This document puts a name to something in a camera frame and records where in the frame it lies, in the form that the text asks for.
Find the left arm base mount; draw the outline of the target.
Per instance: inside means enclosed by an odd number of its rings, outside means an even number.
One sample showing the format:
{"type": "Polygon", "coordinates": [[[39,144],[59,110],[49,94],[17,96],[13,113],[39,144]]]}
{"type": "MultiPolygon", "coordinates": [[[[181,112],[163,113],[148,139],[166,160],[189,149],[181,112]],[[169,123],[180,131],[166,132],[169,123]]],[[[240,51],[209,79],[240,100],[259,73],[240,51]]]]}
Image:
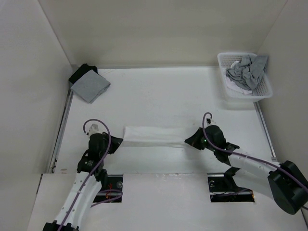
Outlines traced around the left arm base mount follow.
{"type": "Polygon", "coordinates": [[[106,202],[120,203],[122,202],[123,192],[123,175],[108,175],[104,185],[94,198],[94,203],[106,202]]]}

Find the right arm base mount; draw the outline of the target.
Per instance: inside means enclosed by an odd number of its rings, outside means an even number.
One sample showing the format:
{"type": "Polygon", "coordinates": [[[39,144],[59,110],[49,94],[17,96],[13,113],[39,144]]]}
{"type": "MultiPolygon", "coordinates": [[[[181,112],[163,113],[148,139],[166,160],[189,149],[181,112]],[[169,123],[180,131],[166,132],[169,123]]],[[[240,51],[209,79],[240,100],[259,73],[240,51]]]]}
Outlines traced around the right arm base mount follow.
{"type": "Polygon", "coordinates": [[[239,168],[231,167],[224,173],[208,174],[210,201],[213,203],[255,202],[251,189],[236,185],[233,176],[239,168]]]}

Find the white tank top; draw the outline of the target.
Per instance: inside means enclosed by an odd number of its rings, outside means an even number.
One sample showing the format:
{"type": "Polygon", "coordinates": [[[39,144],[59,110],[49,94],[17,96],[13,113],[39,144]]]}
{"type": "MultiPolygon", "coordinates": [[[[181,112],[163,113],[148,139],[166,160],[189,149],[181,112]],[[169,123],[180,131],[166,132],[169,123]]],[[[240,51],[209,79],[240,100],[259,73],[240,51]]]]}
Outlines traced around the white tank top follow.
{"type": "Polygon", "coordinates": [[[181,148],[185,144],[184,140],[193,133],[193,128],[126,126],[123,145],[126,147],[181,148]]]}

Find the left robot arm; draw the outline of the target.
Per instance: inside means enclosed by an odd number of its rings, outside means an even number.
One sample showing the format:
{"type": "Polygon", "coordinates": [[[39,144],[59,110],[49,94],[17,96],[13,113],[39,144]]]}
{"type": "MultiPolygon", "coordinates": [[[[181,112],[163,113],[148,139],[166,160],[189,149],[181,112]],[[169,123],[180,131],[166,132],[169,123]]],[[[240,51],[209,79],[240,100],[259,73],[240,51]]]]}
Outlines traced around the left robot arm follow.
{"type": "Polygon", "coordinates": [[[113,189],[108,183],[102,160],[105,154],[113,154],[123,139],[105,132],[88,134],[88,137],[88,149],[78,162],[70,193],[54,221],[45,223],[44,231],[79,231],[91,207],[113,202],[123,195],[120,189],[113,189]]]}

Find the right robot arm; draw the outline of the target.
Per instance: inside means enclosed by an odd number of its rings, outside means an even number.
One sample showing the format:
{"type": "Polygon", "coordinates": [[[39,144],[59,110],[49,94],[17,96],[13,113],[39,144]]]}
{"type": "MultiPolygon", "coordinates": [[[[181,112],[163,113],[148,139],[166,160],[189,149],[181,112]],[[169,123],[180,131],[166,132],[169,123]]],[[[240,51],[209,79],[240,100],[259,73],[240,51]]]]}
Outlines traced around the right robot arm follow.
{"type": "Polygon", "coordinates": [[[218,202],[255,191],[274,200],[291,215],[308,202],[308,181],[296,164],[269,162],[242,154],[238,145],[226,141],[216,125],[199,128],[185,143],[200,151],[212,151],[219,162],[229,166],[223,176],[209,178],[210,192],[218,193],[218,202]]]}

